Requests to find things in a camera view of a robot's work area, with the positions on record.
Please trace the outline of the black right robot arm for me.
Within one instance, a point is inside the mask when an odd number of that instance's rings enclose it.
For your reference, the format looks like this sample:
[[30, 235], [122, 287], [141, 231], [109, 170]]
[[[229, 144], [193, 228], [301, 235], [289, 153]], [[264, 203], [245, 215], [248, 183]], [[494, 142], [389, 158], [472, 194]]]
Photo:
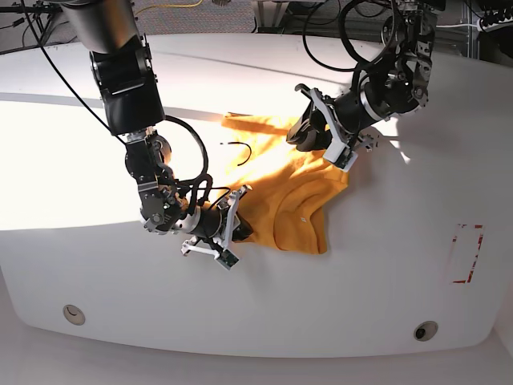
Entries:
[[[61, 1], [64, 14], [89, 50], [91, 70], [100, 92], [109, 132], [124, 138], [125, 165], [137, 183], [140, 215], [149, 233], [186, 233], [181, 253], [205, 253], [231, 269], [238, 261], [234, 241], [252, 234], [237, 210], [250, 189], [226, 188], [209, 202], [214, 189], [207, 149], [191, 125], [166, 115], [151, 65], [151, 50], [136, 26], [129, 1]], [[200, 148], [202, 168], [189, 180], [178, 180], [169, 165], [172, 150], [155, 126], [177, 124]]]

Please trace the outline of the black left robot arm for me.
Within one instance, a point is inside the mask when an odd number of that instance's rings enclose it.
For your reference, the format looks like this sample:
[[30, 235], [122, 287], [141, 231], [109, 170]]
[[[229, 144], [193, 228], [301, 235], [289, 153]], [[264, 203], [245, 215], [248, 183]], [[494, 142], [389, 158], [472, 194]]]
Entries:
[[391, 15], [382, 26], [384, 47], [371, 60], [357, 53], [345, 28], [348, 13], [356, 10], [359, 4], [358, 1], [349, 2], [337, 17], [342, 45], [356, 63], [348, 69], [352, 75], [350, 88], [337, 98], [320, 97], [333, 113], [335, 128], [329, 129], [328, 119], [321, 109], [309, 103], [286, 136], [287, 142], [299, 151], [326, 149], [336, 138], [341, 138], [352, 150], [361, 146], [371, 149], [374, 139], [364, 135], [364, 129], [393, 114], [405, 114], [424, 107], [428, 101], [437, 17], [446, 9], [446, 3], [382, 2]]

